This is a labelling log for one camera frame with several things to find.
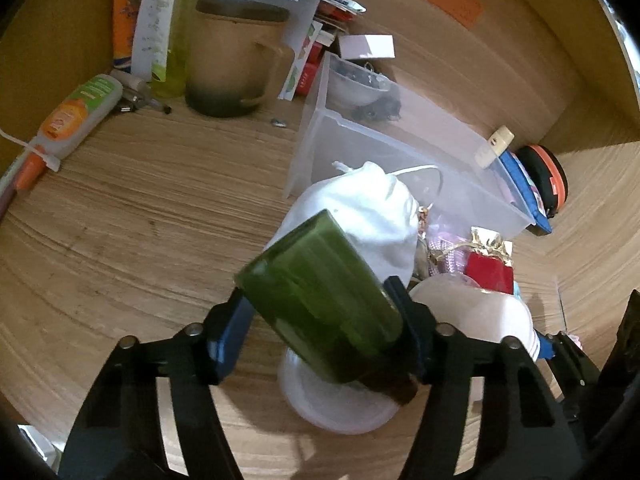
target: green cylindrical object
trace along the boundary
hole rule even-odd
[[[248,264],[236,284],[323,379],[366,384],[374,374],[386,388],[380,372],[393,368],[388,351],[402,317],[327,210]]]

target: white fabric bag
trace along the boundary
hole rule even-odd
[[[334,166],[345,174],[307,188],[266,248],[327,209],[380,282],[398,276],[407,286],[414,272],[418,203],[395,174],[385,174],[373,162],[365,162],[357,170],[339,162]],[[434,166],[409,168],[396,174],[429,168]]]

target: clear plastic container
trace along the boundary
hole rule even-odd
[[[501,161],[476,162],[487,147],[432,101],[327,54],[306,99],[285,196],[340,174],[334,161],[359,168],[369,160],[387,173],[433,164],[443,176],[439,196],[437,171],[400,177],[421,205],[512,238],[534,221]]]

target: ceramic mug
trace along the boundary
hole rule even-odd
[[[237,117],[275,99],[295,54],[282,42],[289,11],[249,0],[199,0],[186,101],[211,117]]]

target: orange handle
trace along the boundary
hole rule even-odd
[[[280,90],[282,90],[282,87],[284,86],[287,75],[289,75],[289,70],[291,70],[293,60],[296,57],[296,53],[293,52],[293,49],[290,46],[273,43],[270,40],[262,38],[260,40],[255,40],[255,43],[271,50],[275,59],[273,60],[273,64],[269,70],[269,78],[264,89],[264,94],[260,97],[242,99],[240,101],[242,106],[247,108],[262,104],[270,99],[275,99],[280,94]]]

